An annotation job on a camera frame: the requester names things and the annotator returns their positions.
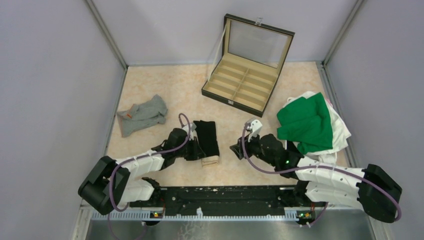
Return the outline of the black underwear with beige waistband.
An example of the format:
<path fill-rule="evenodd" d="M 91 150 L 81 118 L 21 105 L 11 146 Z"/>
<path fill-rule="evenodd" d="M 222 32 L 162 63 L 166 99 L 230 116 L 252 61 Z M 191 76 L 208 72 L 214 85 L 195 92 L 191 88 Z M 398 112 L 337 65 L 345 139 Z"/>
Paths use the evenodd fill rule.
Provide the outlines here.
<path fill-rule="evenodd" d="M 215 121 L 194 120 L 195 131 L 200 148 L 205 153 L 201 159 L 203 168 L 216 166 L 220 163 L 220 150 L 217 141 L 217 128 Z"/>

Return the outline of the black leather compartment box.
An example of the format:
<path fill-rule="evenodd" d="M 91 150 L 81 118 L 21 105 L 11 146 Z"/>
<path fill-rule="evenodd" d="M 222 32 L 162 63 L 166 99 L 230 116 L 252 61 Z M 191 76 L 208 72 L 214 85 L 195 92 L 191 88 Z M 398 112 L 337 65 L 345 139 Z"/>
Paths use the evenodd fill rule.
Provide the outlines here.
<path fill-rule="evenodd" d="M 227 13 L 201 93 L 257 117 L 264 115 L 295 33 Z"/>

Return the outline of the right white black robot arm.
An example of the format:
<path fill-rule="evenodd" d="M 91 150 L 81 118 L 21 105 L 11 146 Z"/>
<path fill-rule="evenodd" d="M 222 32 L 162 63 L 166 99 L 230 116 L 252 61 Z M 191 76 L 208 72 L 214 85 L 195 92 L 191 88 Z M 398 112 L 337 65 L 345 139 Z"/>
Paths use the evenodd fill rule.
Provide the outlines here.
<path fill-rule="evenodd" d="M 299 206 L 327 202 L 350 206 L 370 217 L 394 223 L 402 216 L 401 186 L 380 166 L 341 167 L 312 159 L 299 152 L 295 144 L 283 144 L 273 134 L 240 137 L 230 150 L 238 159 L 256 157 L 272 166 L 275 174 L 296 179 L 293 200 Z"/>

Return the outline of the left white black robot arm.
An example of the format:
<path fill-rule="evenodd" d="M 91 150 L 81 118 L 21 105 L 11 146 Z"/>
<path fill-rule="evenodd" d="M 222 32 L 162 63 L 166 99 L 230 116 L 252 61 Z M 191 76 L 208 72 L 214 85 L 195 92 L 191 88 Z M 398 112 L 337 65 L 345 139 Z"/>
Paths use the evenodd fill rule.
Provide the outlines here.
<path fill-rule="evenodd" d="M 178 158 L 204 158 L 196 130 L 174 128 L 160 145 L 140 155 L 113 159 L 101 157 L 78 188 L 78 195 L 101 215 L 121 211 L 120 204 L 143 201 L 154 207 L 160 202 L 159 184 L 146 174 L 173 165 Z"/>

